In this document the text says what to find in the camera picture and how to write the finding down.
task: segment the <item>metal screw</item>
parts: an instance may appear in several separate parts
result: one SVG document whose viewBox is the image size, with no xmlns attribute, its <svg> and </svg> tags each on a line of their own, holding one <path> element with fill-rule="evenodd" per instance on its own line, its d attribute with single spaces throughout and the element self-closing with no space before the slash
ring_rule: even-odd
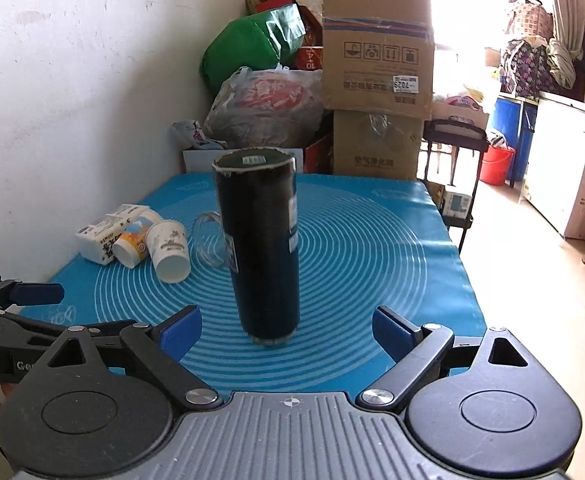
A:
<svg viewBox="0 0 585 480">
<path fill-rule="evenodd" d="M 387 390 L 373 388 L 371 390 L 366 390 L 364 393 L 362 393 L 361 398 L 368 404 L 382 406 L 383 404 L 391 403 L 395 396 Z"/>
<path fill-rule="evenodd" d="M 198 406 L 212 404 L 218 398 L 219 395 L 217 392 L 210 388 L 195 388 L 186 393 L 186 400 L 191 404 L 197 404 Z"/>
</svg>

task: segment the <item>gray ribbed plate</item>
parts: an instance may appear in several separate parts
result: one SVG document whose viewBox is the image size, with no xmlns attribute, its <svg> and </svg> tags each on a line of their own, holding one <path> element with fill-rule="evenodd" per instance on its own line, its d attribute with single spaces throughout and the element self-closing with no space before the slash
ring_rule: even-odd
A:
<svg viewBox="0 0 585 480">
<path fill-rule="evenodd" d="M 465 478 L 419 453 L 393 415 L 363 412 L 343 393 L 235 393 L 218 410 L 186 415 L 167 446 L 109 480 Z"/>
</svg>

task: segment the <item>green package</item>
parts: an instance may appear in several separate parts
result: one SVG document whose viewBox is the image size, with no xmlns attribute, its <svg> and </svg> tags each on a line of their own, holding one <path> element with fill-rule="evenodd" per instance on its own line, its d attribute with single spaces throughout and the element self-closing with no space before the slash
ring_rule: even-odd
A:
<svg viewBox="0 0 585 480">
<path fill-rule="evenodd" d="M 306 28 L 296 4 L 239 18 L 215 38 L 204 53 L 200 72 L 211 94 L 242 66 L 275 68 L 303 43 Z"/>
</svg>

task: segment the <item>white cabinet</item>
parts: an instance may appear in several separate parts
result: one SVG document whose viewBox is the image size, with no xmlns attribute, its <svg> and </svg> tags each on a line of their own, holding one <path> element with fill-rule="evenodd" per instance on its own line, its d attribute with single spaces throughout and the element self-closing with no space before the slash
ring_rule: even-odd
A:
<svg viewBox="0 0 585 480">
<path fill-rule="evenodd" d="M 525 186 L 560 235 L 585 240 L 585 103 L 541 94 Z"/>
</svg>

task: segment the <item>blue barrel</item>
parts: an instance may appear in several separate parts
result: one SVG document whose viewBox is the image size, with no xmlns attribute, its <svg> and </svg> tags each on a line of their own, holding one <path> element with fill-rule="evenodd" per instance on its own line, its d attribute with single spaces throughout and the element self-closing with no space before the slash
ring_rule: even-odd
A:
<svg viewBox="0 0 585 480">
<path fill-rule="evenodd" d="M 494 129 L 505 136 L 508 146 L 517 147 L 517 138 L 519 137 L 519 111 L 521 104 L 506 98 L 499 97 L 496 101 L 495 111 L 490 115 L 487 129 Z M 523 124 L 521 126 L 521 146 L 517 152 L 517 167 L 514 168 L 514 157 L 508 170 L 507 180 L 515 182 L 523 180 L 523 176 L 530 156 L 530 147 L 532 146 L 532 135 L 534 126 L 537 121 L 537 105 L 530 103 L 523 104 Z"/>
</svg>

